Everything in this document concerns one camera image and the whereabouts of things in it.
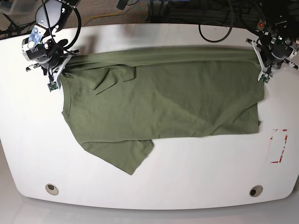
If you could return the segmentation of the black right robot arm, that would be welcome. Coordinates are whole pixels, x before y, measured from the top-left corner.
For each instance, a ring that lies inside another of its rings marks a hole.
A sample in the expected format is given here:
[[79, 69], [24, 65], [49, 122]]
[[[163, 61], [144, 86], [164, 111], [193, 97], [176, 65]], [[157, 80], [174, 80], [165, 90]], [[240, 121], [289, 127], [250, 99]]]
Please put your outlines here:
[[[47, 0], [42, 1], [35, 15], [35, 24], [28, 38], [22, 41], [22, 53], [27, 61], [36, 62], [34, 68], [41, 67], [44, 75], [51, 69], [60, 66], [61, 60], [77, 52], [69, 51], [75, 44], [81, 31], [82, 22], [77, 6], [79, 0]], [[78, 20], [78, 28], [71, 42], [62, 39], [54, 40], [56, 32], [62, 30], [67, 19], [74, 12]]]

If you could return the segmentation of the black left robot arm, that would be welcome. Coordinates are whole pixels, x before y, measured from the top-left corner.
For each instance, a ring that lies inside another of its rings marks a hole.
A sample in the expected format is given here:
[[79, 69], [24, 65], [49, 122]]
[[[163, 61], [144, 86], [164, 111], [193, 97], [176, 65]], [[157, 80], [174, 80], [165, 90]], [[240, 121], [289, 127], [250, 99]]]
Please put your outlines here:
[[266, 67], [281, 67], [299, 52], [299, 2], [260, 0], [267, 35], [260, 39], [261, 57]]

